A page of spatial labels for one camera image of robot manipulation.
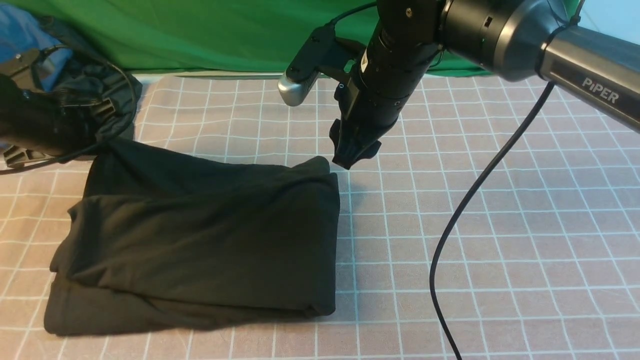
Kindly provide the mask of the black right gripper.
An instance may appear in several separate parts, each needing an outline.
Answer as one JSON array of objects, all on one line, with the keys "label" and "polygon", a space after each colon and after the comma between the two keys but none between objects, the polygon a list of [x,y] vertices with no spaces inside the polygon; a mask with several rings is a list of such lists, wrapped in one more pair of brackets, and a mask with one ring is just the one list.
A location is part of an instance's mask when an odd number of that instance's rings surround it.
[{"label": "black right gripper", "polygon": [[371,159],[438,56],[439,0],[378,0],[378,21],[349,80],[336,89],[333,162],[350,169]]}]

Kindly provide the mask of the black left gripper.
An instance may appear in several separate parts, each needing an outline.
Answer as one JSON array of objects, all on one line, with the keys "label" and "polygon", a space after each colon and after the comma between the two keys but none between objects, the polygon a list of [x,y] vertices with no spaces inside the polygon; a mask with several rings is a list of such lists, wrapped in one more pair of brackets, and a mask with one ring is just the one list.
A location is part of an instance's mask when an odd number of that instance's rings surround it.
[{"label": "black left gripper", "polygon": [[7,168],[39,168],[93,158],[121,134],[121,71],[83,52],[45,91],[41,76],[57,48],[30,48],[1,64],[1,158]]}]

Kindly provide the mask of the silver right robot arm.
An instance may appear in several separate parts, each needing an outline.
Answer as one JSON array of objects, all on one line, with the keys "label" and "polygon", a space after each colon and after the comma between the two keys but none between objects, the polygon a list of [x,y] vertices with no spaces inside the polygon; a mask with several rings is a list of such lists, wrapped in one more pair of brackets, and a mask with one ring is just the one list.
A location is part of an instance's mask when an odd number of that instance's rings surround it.
[{"label": "silver right robot arm", "polygon": [[334,98],[333,162],[375,157],[439,52],[508,82],[532,76],[639,130],[639,46],[580,27],[560,0],[378,0],[369,44]]}]

